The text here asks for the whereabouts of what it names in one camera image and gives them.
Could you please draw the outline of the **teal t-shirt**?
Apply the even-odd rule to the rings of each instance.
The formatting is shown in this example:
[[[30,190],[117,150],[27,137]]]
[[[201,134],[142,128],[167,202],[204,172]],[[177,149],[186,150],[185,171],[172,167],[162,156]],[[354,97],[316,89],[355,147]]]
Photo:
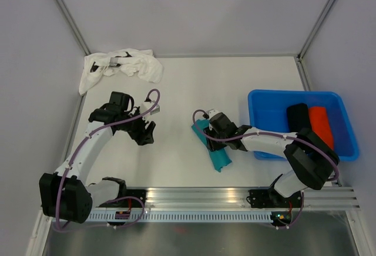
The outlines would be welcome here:
[[[207,138],[203,135],[203,131],[208,126],[209,121],[207,119],[197,120],[196,124],[192,125],[192,130],[208,151],[213,168],[220,173],[224,167],[232,163],[232,160],[227,155],[225,149],[210,151],[207,148]]]

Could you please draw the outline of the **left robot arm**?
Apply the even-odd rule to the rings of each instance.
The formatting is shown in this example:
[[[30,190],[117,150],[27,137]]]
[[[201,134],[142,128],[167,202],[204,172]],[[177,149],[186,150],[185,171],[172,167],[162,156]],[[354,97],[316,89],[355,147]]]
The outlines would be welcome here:
[[[39,180],[42,211],[54,218],[56,231],[62,232],[70,223],[84,223],[96,207],[127,206],[120,215],[122,221],[130,217],[133,207],[145,207],[145,191],[128,190],[121,178],[104,177],[90,185],[86,181],[102,149],[117,132],[127,133],[139,146],[152,144],[156,123],[150,116],[159,109],[159,99],[147,96],[135,106],[131,95],[112,92],[109,101],[89,115],[76,149],[53,173]]]

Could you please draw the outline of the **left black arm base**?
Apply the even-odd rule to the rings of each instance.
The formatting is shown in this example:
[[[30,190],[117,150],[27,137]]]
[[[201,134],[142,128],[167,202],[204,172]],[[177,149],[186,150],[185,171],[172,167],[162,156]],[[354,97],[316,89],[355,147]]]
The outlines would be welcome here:
[[[142,189],[130,189],[126,190],[124,193],[120,193],[118,198],[122,198],[116,203],[117,207],[133,209],[142,208],[141,204],[145,204],[146,201],[146,190]]]

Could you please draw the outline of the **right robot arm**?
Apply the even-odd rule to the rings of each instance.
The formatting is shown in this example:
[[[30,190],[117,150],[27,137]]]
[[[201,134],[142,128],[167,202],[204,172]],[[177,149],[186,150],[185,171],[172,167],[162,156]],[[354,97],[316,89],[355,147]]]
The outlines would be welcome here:
[[[275,206],[282,206],[293,194],[307,188],[321,190],[339,176],[339,157],[309,128],[279,133],[248,125],[238,127],[218,110],[209,110],[204,117],[209,120],[204,135],[210,151],[229,147],[285,157],[291,170],[279,175],[268,188],[268,199]]]

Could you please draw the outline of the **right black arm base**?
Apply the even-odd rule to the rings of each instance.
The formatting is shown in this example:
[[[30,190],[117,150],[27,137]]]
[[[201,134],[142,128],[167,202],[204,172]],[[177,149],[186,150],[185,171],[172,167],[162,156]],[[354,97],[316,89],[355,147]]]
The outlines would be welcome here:
[[[300,208],[302,205],[302,195],[296,192],[290,197],[283,197],[272,189],[258,188],[249,190],[246,201],[251,208]]]

